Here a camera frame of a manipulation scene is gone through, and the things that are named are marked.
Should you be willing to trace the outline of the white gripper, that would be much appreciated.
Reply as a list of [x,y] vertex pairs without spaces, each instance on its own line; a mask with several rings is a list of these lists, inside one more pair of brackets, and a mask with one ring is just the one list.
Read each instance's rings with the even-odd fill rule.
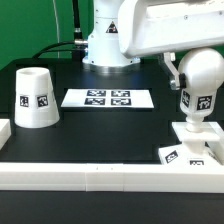
[[224,0],[125,0],[118,12],[120,51],[127,58],[162,54],[172,90],[186,87],[175,54],[224,43]]

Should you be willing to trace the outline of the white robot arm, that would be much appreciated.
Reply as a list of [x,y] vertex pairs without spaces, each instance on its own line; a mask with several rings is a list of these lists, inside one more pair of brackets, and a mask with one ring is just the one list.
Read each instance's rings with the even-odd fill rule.
[[104,73],[158,55],[174,90],[186,78],[172,64],[175,52],[224,43],[224,0],[93,0],[87,68]]

